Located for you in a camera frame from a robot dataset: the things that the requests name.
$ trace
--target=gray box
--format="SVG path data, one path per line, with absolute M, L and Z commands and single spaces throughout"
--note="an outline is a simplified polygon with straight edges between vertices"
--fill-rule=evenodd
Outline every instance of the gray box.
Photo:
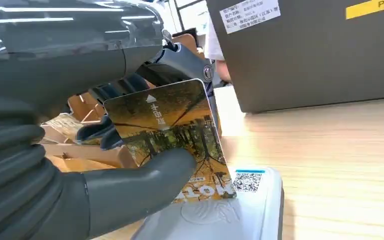
M 281 15 L 227 34 L 207 0 L 243 112 L 384 98 L 384 10 L 346 19 L 365 0 L 279 0 Z

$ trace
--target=card with autumn forest image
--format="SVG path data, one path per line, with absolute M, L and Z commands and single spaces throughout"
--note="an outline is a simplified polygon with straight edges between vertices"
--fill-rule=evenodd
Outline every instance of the card with autumn forest image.
M 173 148 L 195 157 L 196 171 L 174 203 L 236 197 L 201 80 L 135 92 L 104 106 L 138 166 Z

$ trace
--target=qr code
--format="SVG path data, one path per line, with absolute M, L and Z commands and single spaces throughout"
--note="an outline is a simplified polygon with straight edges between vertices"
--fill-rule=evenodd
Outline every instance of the qr code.
M 261 181 L 261 173 L 240 173 L 236 174 L 233 185 L 238 192 L 252 192 L 258 191 Z

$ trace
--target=person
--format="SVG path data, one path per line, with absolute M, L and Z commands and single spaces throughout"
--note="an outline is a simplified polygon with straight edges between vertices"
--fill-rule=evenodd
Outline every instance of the person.
M 219 39 L 217 38 L 216 31 L 214 30 L 211 17 L 208 17 L 204 55 L 207 59 L 215 60 L 215 70 L 221 80 L 227 83 L 232 83 L 231 75 L 229 74 L 229 69 L 226 64 L 225 57 L 223 56 L 222 48 L 220 47 Z

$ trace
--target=table surface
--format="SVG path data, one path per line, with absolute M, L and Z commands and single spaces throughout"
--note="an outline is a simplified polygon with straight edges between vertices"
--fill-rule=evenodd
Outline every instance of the table surface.
M 229 166 L 282 176 L 284 240 L 384 239 L 384 100 L 245 114 L 233 87 L 215 95 Z

